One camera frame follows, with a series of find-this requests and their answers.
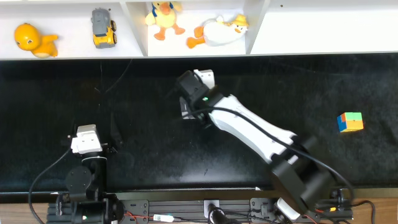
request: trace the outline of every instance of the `black table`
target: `black table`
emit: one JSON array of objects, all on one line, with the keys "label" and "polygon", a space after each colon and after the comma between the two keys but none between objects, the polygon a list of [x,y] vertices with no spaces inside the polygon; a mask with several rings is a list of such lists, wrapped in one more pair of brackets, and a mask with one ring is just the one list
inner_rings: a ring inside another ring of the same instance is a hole
[{"label": "black table", "polygon": [[[136,189],[271,189],[261,158],[230,134],[181,121],[167,93],[186,70],[213,69],[216,84],[268,122],[312,133],[315,154],[356,187],[398,185],[398,55],[311,55],[43,60],[0,63],[0,192],[26,192],[67,150],[77,125],[109,140],[111,113],[124,148],[108,159],[111,192]],[[362,112],[364,130],[339,133],[337,116]],[[35,191],[65,190],[72,154]]]}]

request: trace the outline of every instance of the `blue vest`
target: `blue vest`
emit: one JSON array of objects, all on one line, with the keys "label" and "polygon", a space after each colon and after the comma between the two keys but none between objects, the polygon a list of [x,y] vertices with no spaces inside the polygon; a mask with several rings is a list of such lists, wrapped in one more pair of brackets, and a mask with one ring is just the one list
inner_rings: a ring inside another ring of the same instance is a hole
[{"label": "blue vest", "polygon": [[[170,2],[170,8],[171,9],[174,8],[174,6],[173,6],[173,4],[171,2]],[[154,3],[152,3],[152,14],[154,15],[154,17],[157,17],[157,14],[156,14],[155,10],[156,10],[156,7],[154,6]]]}]

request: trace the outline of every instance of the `rubik's cube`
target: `rubik's cube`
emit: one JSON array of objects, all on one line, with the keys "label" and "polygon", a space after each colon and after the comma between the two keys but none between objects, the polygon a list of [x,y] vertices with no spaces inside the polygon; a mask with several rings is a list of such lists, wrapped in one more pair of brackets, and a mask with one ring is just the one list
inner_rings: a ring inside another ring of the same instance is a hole
[{"label": "rubik's cube", "polygon": [[358,131],[363,129],[362,114],[346,112],[337,117],[340,132]]}]

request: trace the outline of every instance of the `toy wheel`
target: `toy wheel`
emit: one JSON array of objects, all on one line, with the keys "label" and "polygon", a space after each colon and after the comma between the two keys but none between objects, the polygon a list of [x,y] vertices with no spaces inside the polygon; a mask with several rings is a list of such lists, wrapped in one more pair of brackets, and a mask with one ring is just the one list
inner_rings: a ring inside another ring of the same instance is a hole
[{"label": "toy wheel", "polygon": [[111,28],[112,28],[113,32],[116,31],[116,23],[114,21],[111,21]]},{"label": "toy wheel", "polygon": [[116,38],[116,34],[113,34],[113,43],[116,44],[118,42],[118,38]]}]

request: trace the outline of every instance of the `plush toy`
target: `plush toy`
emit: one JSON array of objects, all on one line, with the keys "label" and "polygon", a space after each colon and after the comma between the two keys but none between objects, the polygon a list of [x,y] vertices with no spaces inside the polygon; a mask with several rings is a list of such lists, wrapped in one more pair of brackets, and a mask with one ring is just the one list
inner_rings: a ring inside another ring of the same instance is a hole
[{"label": "plush toy", "polygon": [[42,35],[34,26],[22,24],[15,30],[15,41],[22,50],[32,52],[38,58],[58,55],[54,41],[58,39],[57,35]]},{"label": "plush toy", "polygon": [[145,18],[145,22],[148,26],[156,24],[160,27],[160,32],[154,35],[156,39],[164,40],[166,29],[170,27],[174,29],[177,35],[185,32],[185,29],[175,23],[177,15],[174,9],[180,12],[182,10],[181,4],[179,2],[152,2],[152,11]]},{"label": "plush toy", "polygon": [[195,38],[189,37],[187,45],[190,49],[198,44],[206,43],[209,46],[221,46],[242,38],[248,31],[249,24],[246,17],[239,14],[231,23],[224,22],[222,16],[207,20],[203,26],[194,30]]}]

